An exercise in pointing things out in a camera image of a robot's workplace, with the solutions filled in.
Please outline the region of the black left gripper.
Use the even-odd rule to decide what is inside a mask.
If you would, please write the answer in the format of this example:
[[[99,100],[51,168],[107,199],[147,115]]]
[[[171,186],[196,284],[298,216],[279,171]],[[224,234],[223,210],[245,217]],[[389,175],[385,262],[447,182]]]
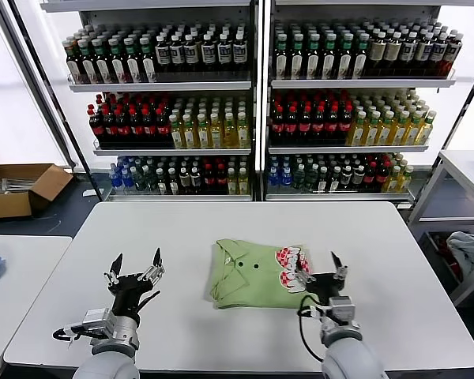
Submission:
[[[156,249],[151,266],[143,273],[120,276],[122,259],[123,254],[120,253],[111,263],[109,271],[103,274],[107,279],[107,289],[115,297],[111,311],[116,317],[138,317],[140,310],[160,293],[155,291],[141,300],[144,294],[153,291],[165,273],[161,250],[160,247]]]

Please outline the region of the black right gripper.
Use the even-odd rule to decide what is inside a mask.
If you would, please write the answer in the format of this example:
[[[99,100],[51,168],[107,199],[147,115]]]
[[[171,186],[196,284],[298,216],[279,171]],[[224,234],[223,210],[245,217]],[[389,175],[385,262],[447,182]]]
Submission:
[[[327,306],[330,298],[340,295],[348,274],[348,266],[344,265],[333,251],[331,256],[335,265],[335,272],[311,275],[303,268],[301,261],[297,261],[295,265],[296,280],[301,285],[305,285],[306,291],[311,294],[314,302],[321,306]]]

